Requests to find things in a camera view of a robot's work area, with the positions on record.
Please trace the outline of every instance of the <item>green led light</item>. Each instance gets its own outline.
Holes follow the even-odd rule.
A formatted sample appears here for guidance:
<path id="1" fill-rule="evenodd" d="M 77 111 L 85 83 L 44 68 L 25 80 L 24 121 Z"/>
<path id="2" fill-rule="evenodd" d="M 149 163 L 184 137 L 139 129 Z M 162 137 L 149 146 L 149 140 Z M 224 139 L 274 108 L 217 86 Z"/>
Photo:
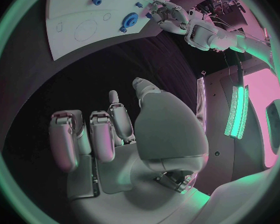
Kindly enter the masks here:
<path id="1" fill-rule="evenodd" d="M 242 121 L 242 114 L 243 114 L 243 108 L 244 108 L 244 87 L 238 88 L 238 100 L 237 100 L 237 111 L 235 120 L 233 123 L 233 127 L 231 130 L 231 137 L 236 138 L 238 136 L 238 132 L 241 126 Z"/>
<path id="2" fill-rule="evenodd" d="M 246 125 L 246 119 L 247 119 L 247 113 L 248 113 L 248 104 L 249 104 L 249 89 L 248 86 L 245 87 L 245 97 L 244 97 L 244 109 L 242 114 L 242 121 L 241 121 L 241 127 L 238 134 L 238 139 L 242 139 L 245 125 Z"/>
<path id="3" fill-rule="evenodd" d="M 233 91 L 232 91 L 232 100 L 231 100 L 229 117 L 228 117 L 227 125 L 225 128 L 225 132 L 224 132 L 224 134 L 226 136 L 230 136 L 231 129 L 232 129 L 232 126 L 234 123 L 236 109 L 237 109 L 237 99 L 238 99 L 238 88 L 234 86 Z"/>

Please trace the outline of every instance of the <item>white panel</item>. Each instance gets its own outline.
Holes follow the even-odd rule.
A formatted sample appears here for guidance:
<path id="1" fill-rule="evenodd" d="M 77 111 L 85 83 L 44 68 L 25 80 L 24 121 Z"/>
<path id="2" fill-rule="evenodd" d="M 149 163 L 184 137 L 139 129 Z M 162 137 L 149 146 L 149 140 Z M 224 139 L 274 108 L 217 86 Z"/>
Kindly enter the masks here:
<path id="1" fill-rule="evenodd" d="M 53 59 L 99 40 L 140 32 L 149 21 L 145 15 L 152 1 L 102 0 L 96 6 L 92 0 L 48 0 L 46 26 Z M 123 19 L 131 12 L 138 14 L 138 21 L 122 33 Z"/>

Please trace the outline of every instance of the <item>dark background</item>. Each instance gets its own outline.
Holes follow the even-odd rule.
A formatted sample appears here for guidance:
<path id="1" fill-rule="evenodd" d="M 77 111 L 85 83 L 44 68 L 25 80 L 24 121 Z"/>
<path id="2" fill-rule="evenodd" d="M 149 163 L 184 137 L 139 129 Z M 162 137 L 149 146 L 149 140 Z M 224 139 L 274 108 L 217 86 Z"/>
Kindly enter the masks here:
<path id="1" fill-rule="evenodd" d="M 0 0 L 0 17 L 11 2 Z M 226 51 L 226 56 L 228 63 L 233 65 L 232 54 Z M 97 62 L 102 65 L 92 66 Z M 225 67 L 222 53 L 192 49 L 182 36 L 165 32 L 91 54 L 49 79 L 27 101 L 7 135 L 4 159 L 19 185 L 40 208 L 61 223 L 72 223 L 75 218 L 67 206 L 59 213 L 54 212 L 62 208 L 59 203 L 67 202 L 66 175 L 56 168 L 49 153 L 47 127 L 50 115 L 57 110 L 80 109 L 87 119 L 91 111 L 107 109 L 108 91 L 115 89 L 134 121 L 139 109 L 129 84 L 135 76 L 149 79 L 161 89 L 172 92 L 195 112 L 196 79 L 202 76 L 201 71 L 210 74 Z M 11 145 L 23 139 L 33 145 Z M 58 201 L 48 202 L 48 196 Z M 21 222 L 0 195 L 0 223 Z M 267 223 L 272 222 L 280 223 L 280 211 L 267 220 Z"/>

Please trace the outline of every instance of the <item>pink lighting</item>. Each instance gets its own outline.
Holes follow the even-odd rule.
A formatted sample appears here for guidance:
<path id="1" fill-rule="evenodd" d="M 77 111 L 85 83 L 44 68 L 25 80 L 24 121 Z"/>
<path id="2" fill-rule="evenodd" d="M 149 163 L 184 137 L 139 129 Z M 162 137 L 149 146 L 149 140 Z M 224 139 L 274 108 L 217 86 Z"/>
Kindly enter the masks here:
<path id="1" fill-rule="evenodd" d="M 264 141 L 265 166 L 274 166 L 278 155 L 271 149 L 266 107 L 274 100 L 280 99 L 280 86 L 277 77 L 269 69 L 263 69 L 244 77 L 245 85 L 249 85 L 249 97 L 255 109 Z"/>

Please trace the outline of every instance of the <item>robotic arm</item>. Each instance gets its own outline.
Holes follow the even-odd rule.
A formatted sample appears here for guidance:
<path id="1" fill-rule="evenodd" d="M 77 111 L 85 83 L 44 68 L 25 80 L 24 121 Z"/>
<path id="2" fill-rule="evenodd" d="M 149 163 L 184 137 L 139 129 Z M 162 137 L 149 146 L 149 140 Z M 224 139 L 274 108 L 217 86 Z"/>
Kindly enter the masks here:
<path id="1" fill-rule="evenodd" d="M 248 52 L 266 62 L 274 70 L 271 48 L 260 41 L 248 38 L 239 31 L 228 32 L 203 20 L 203 14 L 165 0 L 154 0 L 151 9 L 153 19 L 165 31 L 185 35 L 185 41 L 202 51 L 215 49 L 224 51 L 228 48 L 237 52 Z"/>

